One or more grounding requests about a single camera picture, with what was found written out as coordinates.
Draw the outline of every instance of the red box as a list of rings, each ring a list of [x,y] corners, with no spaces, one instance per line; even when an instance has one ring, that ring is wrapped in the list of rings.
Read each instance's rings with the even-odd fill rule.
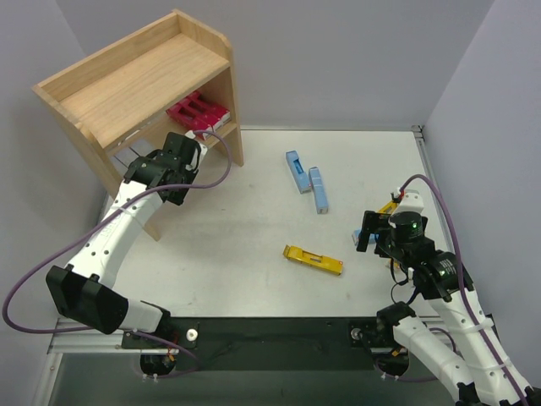
[[[201,93],[198,91],[192,92],[188,96],[188,99],[191,99],[199,106],[200,109],[218,117],[221,121],[221,125],[225,125],[231,120],[231,113],[229,110],[227,110],[224,106],[220,106],[219,104],[203,100]]]
[[[200,120],[209,124],[213,131],[217,131],[222,126],[221,120],[217,116],[206,111],[204,108],[201,108],[193,100],[188,99],[188,101],[183,104],[183,107],[196,114]]]
[[[208,123],[198,117],[197,112],[193,112],[192,109],[185,107],[183,104],[181,104],[181,102],[175,104],[171,108],[168,108],[167,115],[188,129],[212,130],[212,127]]]

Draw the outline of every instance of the gray wall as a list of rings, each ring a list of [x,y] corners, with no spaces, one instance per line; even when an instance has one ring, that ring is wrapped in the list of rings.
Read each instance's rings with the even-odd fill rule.
[[[86,230],[101,188],[30,87],[83,56],[53,0],[3,2],[0,11],[0,300],[38,261]],[[11,307],[13,318],[52,327],[57,314],[44,272]],[[26,405],[34,394],[49,336],[0,322],[0,403]]]
[[[541,386],[541,2],[496,0],[426,125],[467,269]]]
[[[192,14],[232,41],[242,123],[305,129],[425,123],[492,2],[57,0],[85,52]]]

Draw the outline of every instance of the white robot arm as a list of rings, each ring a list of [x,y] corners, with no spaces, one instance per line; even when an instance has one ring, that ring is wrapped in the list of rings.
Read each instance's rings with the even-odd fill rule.
[[[391,258],[407,276],[413,276],[413,297],[421,294],[440,315],[462,357],[438,340],[403,302],[378,312],[379,330],[415,354],[456,404],[540,405],[541,392],[534,390],[511,363],[463,269],[464,294],[477,320],[470,316],[459,288],[455,255],[437,250],[434,241],[424,236],[428,220],[420,215],[422,200],[419,206],[416,193],[408,195],[407,191],[396,198],[404,205],[400,203],[393,214],[364,213],[357,251],[365,252],[370,234],[378,234],[375,254]],[[502,362],[497,361],[494,351]]]
[[[133,161],[105,218],[114,218],[64,267],[53,266],[46,282],[61,315],[91,326],[105,334],[117,329],[156,332],[165,328],[169,313],[153,304],[126,299],[114,290],[123,259],[147,220],[166,201],[180,205],[187,189],[155,192],[124,208],[146,189],[167,184],[191,184],[199,171],[207,147],[192,132],[169,133],[163,150]]]

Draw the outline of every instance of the wooden shelf board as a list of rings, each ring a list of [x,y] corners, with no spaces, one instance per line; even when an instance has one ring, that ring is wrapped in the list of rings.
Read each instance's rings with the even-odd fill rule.
[[[237,125],[235,123],[229,122],[222,128],[218,129],[218,135],[227,137],[236,128]],[[167,134],[170,132],[186,134],[188,129],[171,120],[167,114],[163,113],[157,120],[147,124],[135,134],[127,138],[124,142],[112,147],[109,151],[107,151],[107,155],[113,156],[120,150],[129,147],[137,140],[148,140],[154,147],[162,148],[163,142],[165,141]],[[215,137],[210,137],[207,141],[201,142],[209,148],[212,148],[220,141],[218,141]]]
[[[107,150],[228,67],[225,58],[179,34],[61,104]]]

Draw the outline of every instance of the white tabletop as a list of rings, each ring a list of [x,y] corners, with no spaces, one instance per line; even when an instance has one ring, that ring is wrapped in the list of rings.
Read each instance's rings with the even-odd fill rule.
[[[391,304],[387,260],[358,253],[352,232],[365,210],[379,210],[390,192],[424,173],[410,132],[243,131],[245,165],[214,189],[191,190],[178,207],[156,214],[156,243],[142,233],[118,274],[115,289],[166,308],[175,316],[367,316]],[[312,193],[301,195],[286,162],[297,150],[304,170],[319,167],[329,212],[318,215]],[[197,183],[222,173],[211,151]],[[427,236],[447,249],[429,189]],[[344,262],[336,277],[286,260],[286,244]],[[395,299],[412,290],[395,289]],[[419,315],[435,313],[418,298]]]

